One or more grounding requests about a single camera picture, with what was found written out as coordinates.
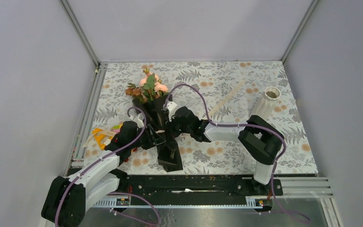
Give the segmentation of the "aluminium frame rail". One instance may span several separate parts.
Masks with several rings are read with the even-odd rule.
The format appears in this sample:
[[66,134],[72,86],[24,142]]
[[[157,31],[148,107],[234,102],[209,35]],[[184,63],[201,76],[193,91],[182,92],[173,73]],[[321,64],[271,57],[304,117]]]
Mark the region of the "aluminium frame rail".
[[73,28],[75,29],[75,32],[77,36],[79,37],[83,47],[85,48],[87,54],[89,55],[91,61],[95,65],[95,67],[98,69],[100,67],[100,60],[98,59],[95,51],[93,50],[93,47],[91,43],[89,42],[85,32],[83,31],[83,28],[77,19],[76,14],[74,13],[70,3],[68,0],[59,0],[60,4],[62,5],[65,14],[69,18],[70,23],[72,24]]

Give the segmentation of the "orange toy block cart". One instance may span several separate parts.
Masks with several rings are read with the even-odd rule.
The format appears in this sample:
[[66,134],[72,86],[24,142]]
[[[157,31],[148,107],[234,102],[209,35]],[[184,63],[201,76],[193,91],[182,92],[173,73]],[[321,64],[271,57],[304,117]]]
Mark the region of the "orange toy block cart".
[[139,133],[139,127],[133,122],[123,122],[109,130],[95,128],[92,131],[93,149],[90,160],[118,158],[119,165],[128,162],[133,152],[138,150],[137,143],[131,142]]

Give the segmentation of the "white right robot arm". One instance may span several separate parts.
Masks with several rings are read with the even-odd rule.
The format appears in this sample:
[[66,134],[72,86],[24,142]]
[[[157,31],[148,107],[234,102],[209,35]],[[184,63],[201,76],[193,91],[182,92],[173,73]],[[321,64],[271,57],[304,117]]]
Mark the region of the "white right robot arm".
[[252,188],[263,195],[271,188],[275,163],[286,150],[282,133],[258,115],[252,115],[246,123],[226,124],[199,119],[187,107],[167,107],[167,127],[173,136],[189,134],[198,142],[240,142],[256,161]]

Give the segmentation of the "white ribbed ceramic vase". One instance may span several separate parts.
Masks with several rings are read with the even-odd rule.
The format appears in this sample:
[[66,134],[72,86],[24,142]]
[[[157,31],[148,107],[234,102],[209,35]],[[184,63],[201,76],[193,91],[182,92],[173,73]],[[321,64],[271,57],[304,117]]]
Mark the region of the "white ribbed ceramic vase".
[[280,95],[281,92],[278,88],[266,88],[263,95],[256,102],[251,115],[259,116],[265,121],[268,120],[279,101]]

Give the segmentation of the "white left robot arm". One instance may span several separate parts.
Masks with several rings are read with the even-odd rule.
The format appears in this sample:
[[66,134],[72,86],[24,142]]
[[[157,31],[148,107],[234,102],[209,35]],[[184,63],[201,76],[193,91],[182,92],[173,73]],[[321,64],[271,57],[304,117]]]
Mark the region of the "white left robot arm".
[[96,160],[68,177],[58,176],[52,181],[42,218],[58,227],[77,227],[86,212],[104,196],[133,191],[128,174],[118,169],[133,149],[149,149],[164,143],[164,131],[155,132],[150,124],[140,127],[134,121],[124,122],[118,133],[104,143],[104,151]]

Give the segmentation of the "peach flower bouquet black wrap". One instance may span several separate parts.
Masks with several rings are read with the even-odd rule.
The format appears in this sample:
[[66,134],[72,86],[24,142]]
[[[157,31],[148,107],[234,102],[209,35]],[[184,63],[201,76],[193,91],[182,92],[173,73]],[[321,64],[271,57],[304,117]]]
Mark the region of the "peach flower bouquet black wrap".
[[158,164],[166,172],[183,169],[178,144],[171,133],[169,111],[164,110],[165,104],[172,101],[169,89],[159,76],[144,68],[144,77],[139,84],[129,83],[126,95],[132,97],[133,106],[140,109],[147,119],[147,129],[141,137],[141,147],[156,147]]

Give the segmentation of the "cream ribbon with gold text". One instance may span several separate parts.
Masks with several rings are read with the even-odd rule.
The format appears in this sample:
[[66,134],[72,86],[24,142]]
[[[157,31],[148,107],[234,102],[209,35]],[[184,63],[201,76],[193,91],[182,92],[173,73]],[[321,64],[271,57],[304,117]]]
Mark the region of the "cream ribbon with gold text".
[[[220,107],[222,107],[224,104],[226,104],[234,95],[236,95],[239,91],[239,89],[242,87],[242,85],[245,83],[245,79],[243,79],[242,81],[240,81],[220,102],[218,102],[214,108],[211,109],[211,111],[208,112],[208,115],[211,117],[215,112],[217,112]],[[82,145],[82,148],[86,148],[90,142],[90,140],[92,138],[94,138],[95,136],[99,135],[103,135],[103,137],[101,139],[96,139],[96,142],[98,145],[100,145],[101,141],[104,140],[106,137],[108,137],[107,140],[104,141],[104,145],[108,145],[110,139],[112,139],[117,133],[120,132],[120,127],[122,126],[122,124],[120,124],[118,126],[117,129],[115,129],[115,131],[108,131],[108,130],[101,130],[101,129],[94,129],[92,131],[92,134],[86,139],[86,141],[84,142],[84,144]]]

